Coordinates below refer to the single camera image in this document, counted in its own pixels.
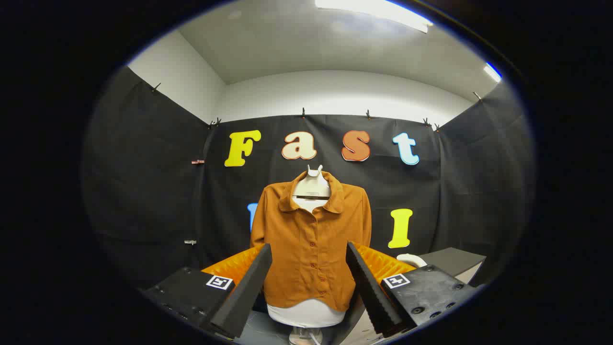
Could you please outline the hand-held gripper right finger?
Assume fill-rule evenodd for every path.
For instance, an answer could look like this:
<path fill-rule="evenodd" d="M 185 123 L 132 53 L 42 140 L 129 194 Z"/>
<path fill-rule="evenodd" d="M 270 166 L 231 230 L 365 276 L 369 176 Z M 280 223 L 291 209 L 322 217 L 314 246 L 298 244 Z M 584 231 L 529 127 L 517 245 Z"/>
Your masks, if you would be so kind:
<path fill-rule="evenodd" d="M 478 291 L 435 265 L 415 268 L 355 242 L 347 244 L 346 262 L 374 329 L 386 338 L 445 316 Z"/>

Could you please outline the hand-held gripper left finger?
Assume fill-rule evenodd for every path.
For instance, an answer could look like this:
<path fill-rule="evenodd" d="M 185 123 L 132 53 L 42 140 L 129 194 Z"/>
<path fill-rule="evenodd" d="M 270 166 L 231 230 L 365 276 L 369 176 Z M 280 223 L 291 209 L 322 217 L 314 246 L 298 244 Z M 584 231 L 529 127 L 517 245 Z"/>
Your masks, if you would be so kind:
<path fill-rule="evenodd" d="M 241 336 L 272 264 L 260 244 L 205 269 L 184 267 L 144 290 L 144 296 L 177 320 L 228 339 Z"/>

